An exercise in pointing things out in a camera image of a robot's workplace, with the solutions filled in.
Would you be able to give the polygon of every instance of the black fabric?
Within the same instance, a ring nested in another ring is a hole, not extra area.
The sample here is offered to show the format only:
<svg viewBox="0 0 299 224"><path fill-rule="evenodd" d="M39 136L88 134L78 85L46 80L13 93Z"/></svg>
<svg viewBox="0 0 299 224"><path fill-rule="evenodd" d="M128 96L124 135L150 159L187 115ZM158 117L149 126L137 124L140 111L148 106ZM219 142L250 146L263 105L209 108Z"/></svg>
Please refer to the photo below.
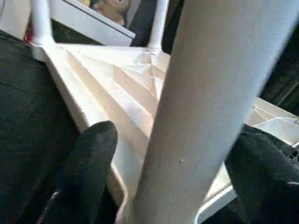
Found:
<svg viewBox="0 0 299 224"><path fill-rule="evenodd" d="M110 121L93 125L78 138L39 223L95 222L116 144L117 131Z"/></svg>
<svg viewBox="0 0 299 224"><path fill-rule="evenodd" d="M155 17L157 0L141 0L131 22L130 30L136 34L131 46L146 47Z"/></svg>
<svg viewBox="0 0 299 224"><path fill-rule="evenodd" d="M15 223L78 131L43 63L0 34L0 223Z"/></svg>
<svg viewBox="0 0 299 224"><path fill-rule="evenodd" d="M298 223L299 169L286 156L295 149L245 126L226 166L251 223Z"/></svg>

